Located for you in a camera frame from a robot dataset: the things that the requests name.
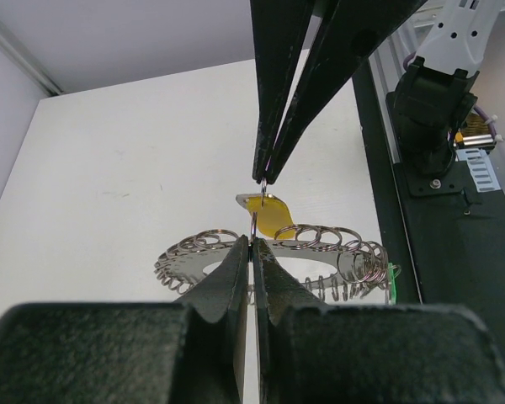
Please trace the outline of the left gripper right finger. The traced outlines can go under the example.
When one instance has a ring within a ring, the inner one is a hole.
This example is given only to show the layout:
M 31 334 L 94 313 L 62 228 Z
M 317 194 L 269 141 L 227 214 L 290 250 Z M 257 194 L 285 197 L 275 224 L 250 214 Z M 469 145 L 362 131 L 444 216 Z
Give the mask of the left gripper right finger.
M 486 324 L 453 305 L 331 306 L 252 245 L 262 403 L 505 403 Z

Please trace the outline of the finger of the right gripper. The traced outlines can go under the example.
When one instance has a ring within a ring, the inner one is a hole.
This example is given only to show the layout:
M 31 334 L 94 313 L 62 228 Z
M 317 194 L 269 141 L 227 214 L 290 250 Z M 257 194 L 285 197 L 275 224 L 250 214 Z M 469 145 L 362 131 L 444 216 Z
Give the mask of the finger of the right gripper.
M 256 182 L 274 182 L 303 130 L 291 130 L 283 113 L 300 52 L 317 8 L 315 1 L 251 1 L 258 86 L 258 130 L 252 166 Z
M 379 45 L 423 5 L 315 2 L 282 118 L 289 129 L 304 132 Z

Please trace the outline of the green tag key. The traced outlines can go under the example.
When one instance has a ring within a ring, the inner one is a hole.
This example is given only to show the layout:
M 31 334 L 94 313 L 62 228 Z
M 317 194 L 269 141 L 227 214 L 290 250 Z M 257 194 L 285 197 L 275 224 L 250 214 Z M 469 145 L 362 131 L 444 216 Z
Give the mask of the green tag key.
M 396 277 L 399 274 L 399 269 L 400 269 L 399 266 L 394 263 L 389 263 L 389 265 L 388 265 L 388 275 L 389 275 L 388 304 L 389 305 L 395 305 L 395 303 L 397 301 Z

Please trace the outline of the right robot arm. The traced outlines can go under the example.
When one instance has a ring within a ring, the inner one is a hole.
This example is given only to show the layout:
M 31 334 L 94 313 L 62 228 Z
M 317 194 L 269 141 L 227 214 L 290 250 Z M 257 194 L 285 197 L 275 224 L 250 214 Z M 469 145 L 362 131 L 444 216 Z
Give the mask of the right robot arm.
M 310 123 L 419 8 L 418 1 L 251 2 L 256 182 L 277 180 Z M 499 1 L 448 1 L 391 95 L 401 153 L 423 176 L 449 171 L 501 8 Z

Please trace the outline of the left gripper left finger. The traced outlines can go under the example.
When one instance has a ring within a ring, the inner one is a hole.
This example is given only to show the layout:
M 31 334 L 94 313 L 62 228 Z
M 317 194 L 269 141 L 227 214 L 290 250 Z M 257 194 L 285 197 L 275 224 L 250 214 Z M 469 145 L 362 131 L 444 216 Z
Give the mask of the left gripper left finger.
M 14 306 L 0 318 L 0 403 L 239 403 L 248 240 L 172 302 Z

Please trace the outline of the yellow tag key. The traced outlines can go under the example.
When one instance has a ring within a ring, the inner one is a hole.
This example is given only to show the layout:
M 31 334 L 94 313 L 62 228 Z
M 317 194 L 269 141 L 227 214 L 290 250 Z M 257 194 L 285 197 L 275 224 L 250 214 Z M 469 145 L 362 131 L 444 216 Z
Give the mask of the yellow tag key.
M 257 230 L 272 239 L 295 237 L 295 224 L 287 204 L 272 194 L 238 194 L 237 203 L 250 215 L 257 213 Z

